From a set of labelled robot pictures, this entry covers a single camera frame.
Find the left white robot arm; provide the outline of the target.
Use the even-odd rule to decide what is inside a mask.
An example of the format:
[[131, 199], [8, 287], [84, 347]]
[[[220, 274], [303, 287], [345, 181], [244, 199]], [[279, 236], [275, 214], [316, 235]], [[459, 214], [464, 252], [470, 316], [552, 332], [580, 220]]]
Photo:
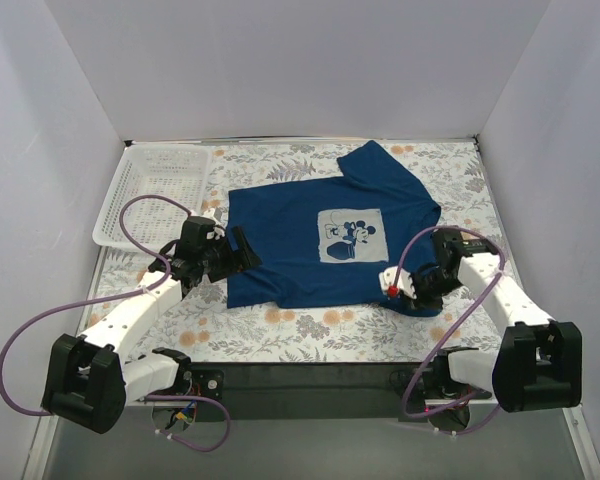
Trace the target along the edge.
[[155, 254], [131, 297], [78, 336], [52, 345], [43, 409], [96, 433], [109, 431], [131, 402], [154, 393], [185, 398], [193, 386], [190, 358], [159, 347], [133, 360], [139, 340], [203, 279], [226, 279], [260, 266], [240, 226], [218, 236], [214, 221], [187, 219], [178, 239]]

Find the white plastic basket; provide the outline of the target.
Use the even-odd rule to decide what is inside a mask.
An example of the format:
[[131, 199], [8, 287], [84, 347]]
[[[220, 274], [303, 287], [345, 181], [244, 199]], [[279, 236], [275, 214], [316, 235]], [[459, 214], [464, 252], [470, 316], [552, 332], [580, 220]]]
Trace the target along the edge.
[[120, 229], [119, 214], [125, 204], [140, 196], [146, 198], [129, 207], [124, 216], [133, 238], [153, 251], [177, 238], [185, 214], [157, 197], [200, 212], [211, 161], [211, 151], [194, 144], [139, 143], [126, 147], [97, 217], [94, 243], [135, 249]]

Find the blue t shirt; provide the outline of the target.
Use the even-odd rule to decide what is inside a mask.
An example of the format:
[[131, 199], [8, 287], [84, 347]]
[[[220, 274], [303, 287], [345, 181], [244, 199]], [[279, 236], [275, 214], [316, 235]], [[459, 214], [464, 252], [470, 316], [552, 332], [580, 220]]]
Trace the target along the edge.
[[228, 307], [375, 303], [413, 317], [438, 315], [388, 298], [378, 276], [397, 264], [414, 272], [434, 262], [428, 239], [410, 241], [438, 223], [439, 204], [374, 141], [337, 163], [335, 177], [229, 192], [228, 225], [243, 228], [262, 264], [228, 278]]

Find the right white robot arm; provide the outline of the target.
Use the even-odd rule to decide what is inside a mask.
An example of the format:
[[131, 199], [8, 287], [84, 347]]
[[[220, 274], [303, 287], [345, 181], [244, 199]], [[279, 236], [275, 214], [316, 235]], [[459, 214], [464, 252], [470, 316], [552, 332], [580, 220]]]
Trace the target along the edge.
[[468, 308], [483, 308], [495, 325], [496, 352], [447, 349], [438, 344], [434, 389], [455, 397], [467, 386], [491, 393], [506, 412], [572, 408], [582, 399], [582, 334], [540, 308], [505, 272], [506, 258], [488, 238], [461, 227], [429, 227], [416, 236], [431, 239], [432, 265], [409, 273], [402, 266], [385, 274], [386, 290], [405, 303], [433, 308], [464, 287], [474, 296]]

